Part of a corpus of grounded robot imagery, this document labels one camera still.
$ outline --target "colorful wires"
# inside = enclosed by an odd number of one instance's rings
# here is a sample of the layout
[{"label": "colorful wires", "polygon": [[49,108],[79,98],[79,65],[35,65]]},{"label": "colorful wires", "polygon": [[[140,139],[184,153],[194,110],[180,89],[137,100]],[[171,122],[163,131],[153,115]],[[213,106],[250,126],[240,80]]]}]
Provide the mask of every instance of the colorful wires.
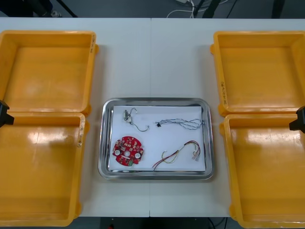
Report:
[{"label": "colorful wires", "polygon": [[[176,160],[176,158],[177,158],[177,156],[178,156],[178,153],[179,153],[186,145],[189,145],[189,144],[193,144],[193,145],[195,146],[195,150],[194,150],[194,152],[193,152],[193,157],[192,157],[192,159],[198,161],[198,160],[199,160],[199,155],[200,155],[200,146],[199,146],[199,144],[198,144],[196,141],[188,141],[188,142],[185,143],[180,149],[178,149],[176,152],[174,152],[173,154],[171,154],[171,155],[169,155],[169,156],[167,156],[167,157],[164,157],[164,153],[166,152],[166,151],[164,151],[164,152],[162,153],[162,159],[161,159],[160,161],[156,162],[156,163],[153,165],[153,170],[155,171],[156,168],[159,166],[159,164],[161,164],[162,162],[165,162],[165,163],[167,163],[167,164],[173,163],[173,162]],[[169,158],[171,158],[171,157],[174,157],[174,158],[173,158],[171,161],[166,161],[167,159],[169,159]]]}]

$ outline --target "white paper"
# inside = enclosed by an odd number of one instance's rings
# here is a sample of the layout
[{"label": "white paper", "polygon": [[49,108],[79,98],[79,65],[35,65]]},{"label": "white paper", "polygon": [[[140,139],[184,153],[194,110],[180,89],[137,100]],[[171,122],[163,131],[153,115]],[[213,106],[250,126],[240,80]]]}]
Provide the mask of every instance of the white paper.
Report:
[{"label": "white paper", "polygon": [[[137,109],[137,114],[133,110],[132,121],[141,130],[145,130],[149,125],[148,131],[140,132],[135,126],[124,121],[123,112],[125,110],[130,112],[133,107]],[[197,130],[187,130],[178,124],[163,124],[161,127],[157,127],[155,123],[164,119],[176,118],[184,120],[198,118],[202,120],[202,108],[199,106],[114,106],[109,169],[153,170],[153,165],[162,159],[163,151],[167,151],[164,156],[169,156],[180,149],[186,142],[194,140],[201,149],[199,161],[192,159],[195,146],[189,144],[178,153],[176,160],[172,164],[162,162],[156,171],[205,171],[202,126]],[[116,157],[112,155],[115,142],[125,136],[137,138],[142,143],[144,150],[139,164],[133,164],[131,167],[119,164],[115,160]]]}]

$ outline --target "electrical wire bundle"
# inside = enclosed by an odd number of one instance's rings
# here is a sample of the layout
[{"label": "electrical wire bundle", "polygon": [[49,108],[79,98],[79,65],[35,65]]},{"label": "electrical wire bundle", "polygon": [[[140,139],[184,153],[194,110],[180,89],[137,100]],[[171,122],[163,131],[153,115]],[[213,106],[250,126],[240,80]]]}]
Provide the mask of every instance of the electrical wire bundle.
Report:
[{"label": "electrical wire bundle", "polygon": [[[221,0],[220,3],[218,5],[224,4],[226,2],[228,2],[229,0]],[[213,0],[205,0],[204,3],[201,4],[201,6],[199,5],[194,5],[192,0],[188,0],[188,2],[192,5],[192,6],[186,6],[186,7],[191,7],[192,10],[173,10],[172,12],[170,12],[166,18],[168,18],[172,13],[174,12],[190,12],[191,16],[190,18],[195,18],[197,16],[198,12],[204,12],[206,11],[209,6],[211,5],[211,3],[213,2]]]},{"label": "electrical wire bundle", "polygon": [[198,130],[202,125],[204,125],[204,121],[198,118],[190,121],[181,118],[165,119],[155,123],[157,124],[157,127],[161,127],[162,124],[178,124],[187,130]]},{"label": "electrical wire bundle", "polygon": [[[195,146],[195,150],[193,152],[192,159],[195,160],[195,161],[198,161],[199,160],[199,155],[200,155],[200,146],[199,146],[199,144],[196,141],[192,140],[192,141],[188,141],[187,143],[185,143],[180,149],[178,149],[176,152],[174,152],[173,154],[171,154],[171,155],[169,155],[167,157],[164,157],[164,153],[166,152],[166,151],[164,151],[162,153],[162,159],[160,161],[156,162],[153,165],[153,170],[155,171],[156,168],[159,166],[159,164],[161,164],[162,162],[165,162],[167,164],[173,163],[176,160],[176,158],[178,156],[178,153],[188,144],[193,144]],[[174,158],[171,161],[166,161],[167,159],[169,159],[171,157],[174,157]]]}]

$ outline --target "floor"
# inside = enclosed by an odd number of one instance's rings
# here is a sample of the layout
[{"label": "floor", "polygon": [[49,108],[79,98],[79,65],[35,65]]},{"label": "floor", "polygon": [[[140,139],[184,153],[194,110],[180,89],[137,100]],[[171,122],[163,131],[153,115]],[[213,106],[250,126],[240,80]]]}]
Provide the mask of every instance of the floor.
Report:
[{"label": "floor", "polygon": [[[210,218],[216,229],[242,229],[233,219]],[[208,218],[99,218],[78,217],[66,229],[213,229]],[[11,229],[50,229],[48,227],[12,227]]]},{"label": "floor", "polygon": [[[71,17],[56,0],[50,0],[63,17]],[[82,18],[166,18],[173,10],[191,10],[176,0],[63,0]],[[200,0],[193,0],[197,5]],[[226,18],[234,0],[218,6],[215,18]],[[270,18],[273,0],[237,0],[230,18]],[[286,0],[281,18],[305,18],[305,0]],[[189,12],[175,12],[171,18],[189,18]]]}]

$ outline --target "gray cable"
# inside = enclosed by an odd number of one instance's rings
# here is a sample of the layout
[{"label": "gray cable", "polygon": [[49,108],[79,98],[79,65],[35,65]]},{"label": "gray cable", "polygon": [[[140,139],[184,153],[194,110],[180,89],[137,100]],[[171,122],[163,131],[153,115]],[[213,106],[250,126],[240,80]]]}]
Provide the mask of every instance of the gray cable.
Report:
[{"label": "gray cable", "polygon": [[165,119],[155,123],[158,127],[161,127],[162,124],[178,124],[187,130],[198,130],[202,125],[204,125],[204,122],[198,118],[190,121],[181,118]]}]

